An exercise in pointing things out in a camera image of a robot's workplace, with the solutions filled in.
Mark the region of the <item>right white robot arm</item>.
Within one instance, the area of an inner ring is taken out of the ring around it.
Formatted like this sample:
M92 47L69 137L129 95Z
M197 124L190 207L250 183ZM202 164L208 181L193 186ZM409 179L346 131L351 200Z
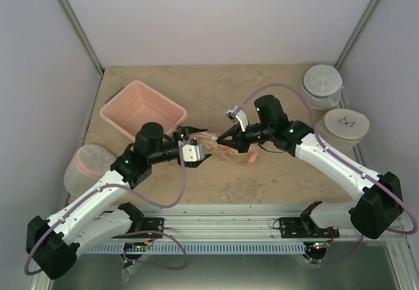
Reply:
M395 201L401 198L399 178L391 172L379 174L348 158L317 139L314 130L301 121L290 121L273 95L255 100L259 122L248 124L246 114L235 107L226 115L235 124L217 138L217 143L248 152L252 144L267 141L303 160L340 185L351 197L345 204L317 201L301 213L301 231L315 237L323 229L352 225L360 234L377 239L402 214Z

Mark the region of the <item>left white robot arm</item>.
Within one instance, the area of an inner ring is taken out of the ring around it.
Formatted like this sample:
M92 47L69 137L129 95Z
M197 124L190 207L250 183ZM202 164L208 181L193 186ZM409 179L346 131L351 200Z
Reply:
M27 225L27 261L24 272L35 275L29 264L55 280L76 263L90 247L119 236L144 234L144 215L131 203L116 211L103 211L151 175L155 164L176 161L183 170L196 168L209 158L193 134L201 129L180 126L168 136L156 122L144 124L133 143L110 165L109 170L73 203L43 219L35 216Z

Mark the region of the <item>floral bra laundry bag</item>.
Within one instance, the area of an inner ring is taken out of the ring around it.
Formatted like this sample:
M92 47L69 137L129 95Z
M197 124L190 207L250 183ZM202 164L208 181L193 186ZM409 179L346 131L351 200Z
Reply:
M200 132L192 134L192 137L196 138L197 142L203 144L207 153L216 154L226 161L242 166L248 166L255 163L259 154L259 148L254 145L251 146L246 153L239 153L236 149L220 145L217 143L219 135L215 133Z

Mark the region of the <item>pink plastic bin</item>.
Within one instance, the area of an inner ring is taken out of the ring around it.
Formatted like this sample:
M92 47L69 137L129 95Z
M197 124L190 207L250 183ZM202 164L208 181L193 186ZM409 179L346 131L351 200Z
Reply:
M132 81L100 109L100 117L130 140L141 127L156 122L170 135L187 118L187 110L141 81Z

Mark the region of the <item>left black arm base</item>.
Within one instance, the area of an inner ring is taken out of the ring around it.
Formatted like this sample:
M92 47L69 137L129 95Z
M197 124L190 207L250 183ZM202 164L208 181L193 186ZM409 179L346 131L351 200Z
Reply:
M164 231L163 217L146 217L142 224L134 222L128 229L126 234L119 234L114 238L145 238L145 239L160 239L161 233Z

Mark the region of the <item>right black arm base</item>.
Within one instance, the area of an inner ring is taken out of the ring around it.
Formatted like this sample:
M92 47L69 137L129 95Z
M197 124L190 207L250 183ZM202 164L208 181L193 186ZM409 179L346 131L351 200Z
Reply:
M273 224L280 231L282 238L339 238L337 228L317 227L312 221L303 221L300 217L281 217Z

